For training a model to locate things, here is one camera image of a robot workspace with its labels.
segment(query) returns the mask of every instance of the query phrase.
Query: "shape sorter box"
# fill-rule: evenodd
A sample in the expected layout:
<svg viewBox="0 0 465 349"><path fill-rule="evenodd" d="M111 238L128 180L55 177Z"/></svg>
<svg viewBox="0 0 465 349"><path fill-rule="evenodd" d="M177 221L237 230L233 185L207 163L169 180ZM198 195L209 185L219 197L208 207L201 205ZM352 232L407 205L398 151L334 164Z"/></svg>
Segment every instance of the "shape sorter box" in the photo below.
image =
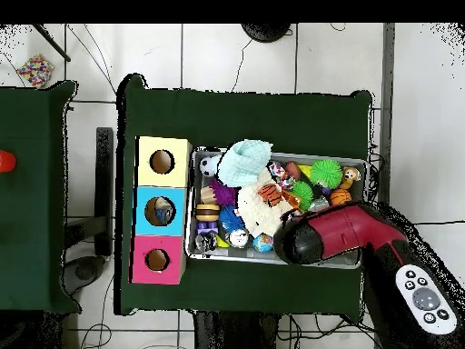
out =
<svg viewBox="0 0 465 349"><path fill-rule="evenodd" d="M187 139L139 136L137 184L139 186L187 187L192 146ZM172 169L158 174L153 169L153 156L164 151L171 157Z"/></svg>
<svg viewBox="0 0 465 349"><path fill-rule="evenodd" d="M146 256L153 250L163 250L169 261L162 271L151 270ZM137 235L134 238L134 253L131 284L179 284L185 269L182 237Z"/></svg>
<svg viewBox="0 0 465 349"><path fill-rule="evenodd" d="M185 268L183 249L187 208L189 159L192 147L185 139L136 137L133 238L130 250L131 284L179 284ZM164 160L154 161L164 153ZM168 166L165 167L166 155ZM171 204L171 219L162 224L153 219L158 203ZM154 269L149 255L163 255L166 265Z"/></svg>

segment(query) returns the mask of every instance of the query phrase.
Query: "white toy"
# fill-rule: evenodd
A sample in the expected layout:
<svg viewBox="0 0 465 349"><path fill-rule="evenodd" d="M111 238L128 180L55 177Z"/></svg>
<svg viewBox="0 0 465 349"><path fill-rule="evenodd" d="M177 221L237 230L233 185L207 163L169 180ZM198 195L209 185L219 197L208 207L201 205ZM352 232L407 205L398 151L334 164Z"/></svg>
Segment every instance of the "white toy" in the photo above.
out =
<svg viewBox="0 0 465 349"><path fill-rule="evenodd" d="M205 176L215 176L218 173L218 164L221 158L221 155L205 157L200 162L200 172Z"/></svg>

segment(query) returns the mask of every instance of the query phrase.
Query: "yellow cube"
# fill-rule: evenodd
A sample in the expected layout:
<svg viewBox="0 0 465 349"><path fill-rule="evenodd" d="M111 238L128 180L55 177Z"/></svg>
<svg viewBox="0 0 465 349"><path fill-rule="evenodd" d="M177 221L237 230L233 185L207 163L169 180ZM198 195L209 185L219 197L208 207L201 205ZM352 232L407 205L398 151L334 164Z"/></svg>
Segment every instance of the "yellow cube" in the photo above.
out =
<svg viewBox="0 0 465 349"><path fill-rule="evenodd" d="M140 136L137 184L139 186L187 187L189 158L187 139Z"/></svg>

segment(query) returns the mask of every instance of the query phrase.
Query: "gray plastic bin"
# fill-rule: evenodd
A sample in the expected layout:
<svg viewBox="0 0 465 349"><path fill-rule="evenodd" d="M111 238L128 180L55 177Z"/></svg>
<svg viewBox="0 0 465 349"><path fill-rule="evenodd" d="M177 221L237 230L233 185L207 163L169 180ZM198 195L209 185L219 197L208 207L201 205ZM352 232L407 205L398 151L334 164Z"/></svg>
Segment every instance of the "gray plastic bin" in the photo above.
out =
<svg viewBox="0 0 465 349"><path fill-rule="evenodd" d="M224 261L241 261L245 263L256 263L256 264L286 264L282 261L274 251L269 253L257 252L250 242L249 247L244 249L239 248L216 248L211 252L201 254L195 246L195 236L197 229L197 220L195 218L195 207L201 203L200 191L203 187L210 184L212 181L211 177L204 176L199 169L199 163L205 156L215 156L224 153L226 149L221 148L220 152L206 151L205 147L197 147L192 153L191 167L193 171L190 172L191 188L189 191L188 208L189 213L186 221L186 239L185 249L186 253L191 258L208 258L212 260L224 260ZM333 159L338 161L341 166L356 167L361 173L361 180L356 182L351 187L351 196L353 200L361 200L364 192L367 191L366 187L369 182L369 167L366 161L361 159L348 159L348 158L330 158L327 156L316 156L316 155L296 155L296 154L284 154L284 153L272 153L272 161L276 161L285 165L287 162L293 161L298 165L313 165L315 161L320 159ZM358 267L360 263L361 252L359 250L349 251L344 254L337 255L330 260L325 262L312 264L312 266L321 266L327 268L338 268L338 269L353 269Z"/></svg>

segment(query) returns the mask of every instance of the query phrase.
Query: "pink cube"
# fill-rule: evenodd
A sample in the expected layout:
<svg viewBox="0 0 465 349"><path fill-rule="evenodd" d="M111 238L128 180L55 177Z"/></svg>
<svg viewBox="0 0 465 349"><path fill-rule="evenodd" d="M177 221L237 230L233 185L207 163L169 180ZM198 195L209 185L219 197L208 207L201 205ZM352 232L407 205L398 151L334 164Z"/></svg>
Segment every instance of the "pink cube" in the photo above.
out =
<svg viewBox="0 0 465 349"><path fill-rule="evenodd" d="M163 261L151 262L149 260L148 255L155 250L162 251L155 254L164 255L164 264ZM131 284L177 285L180 283L185 268L183 238L181 236L136 235L134 252L131 253L131 256L133 272L129 274Z"/></svg>

